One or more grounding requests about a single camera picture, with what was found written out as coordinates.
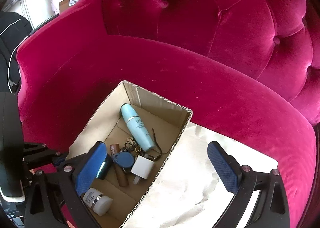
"metal bolt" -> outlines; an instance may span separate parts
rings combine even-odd
[[[280,172],[279,172],[278,169],[273,169],[271,172],[272,172],[274,175],[280,175]]]
[[[70,171],[72,170],[72,166],[67,165],[67,166],[64,167],[63,170],[64,170],[65,172],[70,172]]]
[[[251,168],[248,166],[248,165],[243,165],[241,167],[241,169],[244,171],[244,172],[249,172],[251,170]]]
[[[42,175],[42,173],[43,173],[42,170],[37,170],[37,171],[36,171],[36,175],[37,175],[37,176]]]

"sofa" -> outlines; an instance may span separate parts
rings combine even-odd
[[[80,0],[18,49],[25,140],[67,151],[128,80],[276,159],[301,226],[315,211],[319,29],[308,0]]]

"blue gripper pad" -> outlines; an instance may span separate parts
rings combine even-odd
[[[211,142],[208,145],[207,152],[214,169],[217,171],[227,191],[236,194],[239,189],[238,177],[227,163],[224,156],[216,148],[214,142]]]
[[[89,158],[87,162],[76,177],[75,189],[79,196],[88,191],[107,156],[107,147],[103,142],[100,142],[94,151],[92,151],[92,149],[88,152]]]

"upholstery button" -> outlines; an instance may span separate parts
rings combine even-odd
[[[160,6],[161,6],[162,8],[167,8],[167,7],[169,6],[169,3],[168,3],[167,1],[162,1],[162,2],[160,3]]]
[[[279,39],[279,37],[277,37],[277,36],[273,37],[273,42],[274,42],[275,44],[280,44],[280,39]]]
[[[302,23],[303,23],[303,25],[305,26],[305,27],[308,27],[308,23],[307,23],[307,21],[306,21],[306,18],[304,17],[304,18],[302,18]]]

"brown tube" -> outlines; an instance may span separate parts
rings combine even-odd
[[[119,144],[110,145],[110,151],[111,151],[111,156],[119,153],[120,152]],[[119,186],[120,187],[128,186],[129,181],[128,181],[127,175],[124,173],[123,169],[117,164],[113,164],[113,165],[115,166],[115,171],[116,171],[116,176],[118,179]]]

